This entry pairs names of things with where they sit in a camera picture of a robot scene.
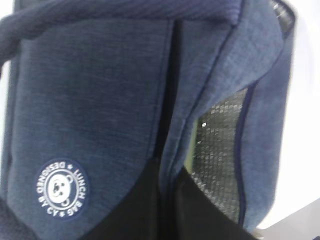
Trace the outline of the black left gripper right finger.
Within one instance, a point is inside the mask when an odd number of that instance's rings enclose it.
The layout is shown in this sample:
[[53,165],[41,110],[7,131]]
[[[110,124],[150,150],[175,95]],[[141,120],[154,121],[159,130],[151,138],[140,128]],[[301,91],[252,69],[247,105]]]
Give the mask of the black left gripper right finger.
[[253,240],[222,213],[182,168],[175,180],[175,232],[178,240]]

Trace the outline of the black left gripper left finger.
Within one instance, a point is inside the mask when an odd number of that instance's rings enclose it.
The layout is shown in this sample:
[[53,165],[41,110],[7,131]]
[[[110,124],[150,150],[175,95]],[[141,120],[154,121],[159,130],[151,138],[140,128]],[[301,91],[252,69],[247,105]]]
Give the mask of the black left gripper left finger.
[[82,240],[158,240],[159,159],[151,158],[129,193]]

